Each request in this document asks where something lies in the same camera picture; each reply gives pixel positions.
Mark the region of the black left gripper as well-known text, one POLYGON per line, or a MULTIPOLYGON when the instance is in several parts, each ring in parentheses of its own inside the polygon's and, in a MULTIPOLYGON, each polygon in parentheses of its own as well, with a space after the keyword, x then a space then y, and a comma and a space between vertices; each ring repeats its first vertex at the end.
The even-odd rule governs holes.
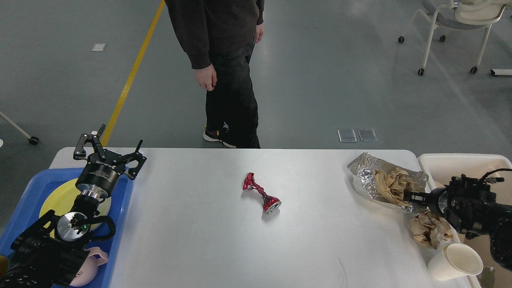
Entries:
POLYGON ((92 145, 95 153, 89 155, 87 164, 76 181, 76 188, 81 192, 93 192, 100 198, 111 196, 121 174, 125 174, 129 179, 135 179, 147 159, 140 151, 142 139, 139 140, 135 151, 126 155, 104 151, 100 139, 105 129, 106 124, 103 124, 95 134, 83 133, 74 150, 75 160, 86 160, 84 147, 86 144, 92 145), (131 162, 136 162, 136 166, 127 166, 131 162))

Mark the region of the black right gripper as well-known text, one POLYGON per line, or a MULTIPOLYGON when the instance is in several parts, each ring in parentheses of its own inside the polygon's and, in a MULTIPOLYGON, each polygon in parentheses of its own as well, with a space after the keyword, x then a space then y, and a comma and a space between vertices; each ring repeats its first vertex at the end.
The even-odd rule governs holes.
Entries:
POLYGON ((426 204, 428 209, 435 215, 444 215, 448 206, 447 187, 435 188, 430 193, 405 191, 403 201, 415 204, 426 204))

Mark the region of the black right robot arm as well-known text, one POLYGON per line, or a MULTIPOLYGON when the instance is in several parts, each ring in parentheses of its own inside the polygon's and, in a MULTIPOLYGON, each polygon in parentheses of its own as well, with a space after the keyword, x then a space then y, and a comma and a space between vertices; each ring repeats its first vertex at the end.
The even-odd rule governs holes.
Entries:
POLYGON ((465 174, 453 176, 449 184, 429 193, 405 192, 404 201, 413 202, 443 217, 459 234, 470 240, 481 235, 490 238, 492 259, 506 270, 512 269, 512 208, 496 201, 491 185, 504 182, 503 177, 492 177, 510 168, 486 172, 480 178, 465 174))

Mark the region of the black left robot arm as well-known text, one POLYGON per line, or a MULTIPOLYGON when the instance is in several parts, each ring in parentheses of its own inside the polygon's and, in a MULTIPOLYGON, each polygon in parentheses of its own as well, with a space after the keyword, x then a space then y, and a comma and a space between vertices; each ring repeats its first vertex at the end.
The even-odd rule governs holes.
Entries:
POLYGON ((105 149, 100 141, 105 129, 102 125, 80 136, 73 158, 86 165, 75 181, 79 193, 73 205, 62 215, 49 209, 13 240, 2 288, 67 288, 90 255, 86 246, 116 235, 114 220, 101 216, 98 207, 111 197, 122 175, 137 177, 146 157, 140 151, 142 140, 125 155, 105 149))

